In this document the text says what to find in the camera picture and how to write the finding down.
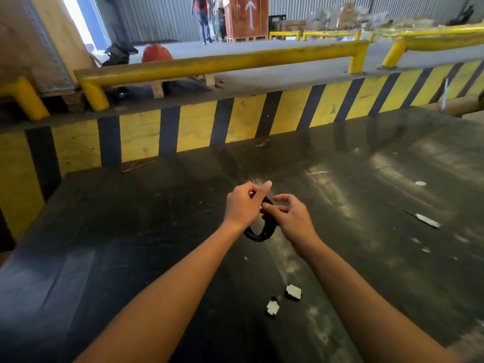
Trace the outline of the person's right hand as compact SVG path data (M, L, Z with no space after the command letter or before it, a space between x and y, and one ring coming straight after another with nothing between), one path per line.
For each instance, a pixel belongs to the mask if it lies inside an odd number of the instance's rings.
M307 259L309 251L322 242L315 231L307 207L292 194L276 195L274 200L289 206L287 218L276 222L295 252L301 258Z

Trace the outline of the yellow black striped barrier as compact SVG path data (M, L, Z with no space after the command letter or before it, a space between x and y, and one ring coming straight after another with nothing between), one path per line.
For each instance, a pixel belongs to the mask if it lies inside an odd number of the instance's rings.
M71 172L484 92L484 59L0 134L0 253Z

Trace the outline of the large wooden crate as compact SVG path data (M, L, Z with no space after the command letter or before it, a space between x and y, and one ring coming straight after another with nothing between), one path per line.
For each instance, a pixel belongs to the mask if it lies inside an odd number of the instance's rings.
M0 83L25 77L38 93L76 89L95 67L64 0L0 0Z

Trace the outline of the large orange crate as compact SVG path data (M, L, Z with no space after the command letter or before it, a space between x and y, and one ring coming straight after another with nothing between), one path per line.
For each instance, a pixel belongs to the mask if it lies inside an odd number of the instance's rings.
M270 0L222 0L227 42L266 40Z

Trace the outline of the person's right forearm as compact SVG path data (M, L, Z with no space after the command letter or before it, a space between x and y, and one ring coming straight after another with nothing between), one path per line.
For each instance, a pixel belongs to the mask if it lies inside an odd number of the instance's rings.
M312 269L365 362L460 363L320 238L302 238L292 245Z

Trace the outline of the person's left forearm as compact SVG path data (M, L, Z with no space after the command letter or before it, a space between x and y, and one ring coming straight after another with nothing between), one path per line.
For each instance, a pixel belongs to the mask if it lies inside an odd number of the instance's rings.
M167 363L222 260L251 222L224 220L131 300L73 363Z

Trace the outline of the wooden pallet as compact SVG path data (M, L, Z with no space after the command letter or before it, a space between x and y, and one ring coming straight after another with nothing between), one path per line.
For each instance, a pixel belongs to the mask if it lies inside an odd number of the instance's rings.
M188 77L164 79L150 82L154 98L165 98L197 91L209 91L218 88L213 74L192 75Z

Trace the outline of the orange round object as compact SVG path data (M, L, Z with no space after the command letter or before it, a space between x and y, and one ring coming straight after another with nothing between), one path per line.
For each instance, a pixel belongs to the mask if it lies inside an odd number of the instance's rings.
M169 60L173 60L172 54L167 50L167 48L157 43L153 43L145 47L141 56L142 63Z

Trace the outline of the pile of cardboard boxes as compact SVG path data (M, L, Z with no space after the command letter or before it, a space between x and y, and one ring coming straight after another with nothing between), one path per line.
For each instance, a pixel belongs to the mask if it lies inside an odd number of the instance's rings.
M391 19L388 11L371 14L365 6L354 1L337 2L331 7L319 8L306 18L305 31L333 31L364 29L416 29L433 27L435 21L426 16Z

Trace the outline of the person's left hand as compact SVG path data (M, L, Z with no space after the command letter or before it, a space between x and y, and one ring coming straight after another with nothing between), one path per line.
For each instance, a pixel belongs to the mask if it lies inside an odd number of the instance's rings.
M245 231L259 216L261 204L272 188L272 184L269 180L258 185L258 191L254 196L238 196L238 186L236 186L227 195L223 226L239 232Z

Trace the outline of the white paper scrap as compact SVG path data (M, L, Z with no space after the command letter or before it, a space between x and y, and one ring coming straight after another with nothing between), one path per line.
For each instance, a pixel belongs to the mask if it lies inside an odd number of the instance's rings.
M423 222L423 223L431 226L434 229L441 228L441 223L439 223L439 222L437 222L437 221L435 221L433 219L430 219L430 218L428 218L428 217L426 217L424 215L421 215L419 213L411 213L411 212L409 212L409 211L407 211L405 209L403 209L402 211L405 212L405 213L407 213L407 214L409 214L409 215L411 215L411 216L413 216L413 217L415 217L416 219L418 219L421 222Z

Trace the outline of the black scooter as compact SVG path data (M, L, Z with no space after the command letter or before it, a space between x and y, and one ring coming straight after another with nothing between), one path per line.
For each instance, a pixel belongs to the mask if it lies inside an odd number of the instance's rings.
M101 67L127 65L130 57L138 54L138 49L127 42L116 42L105 50L108 59L101 63Z

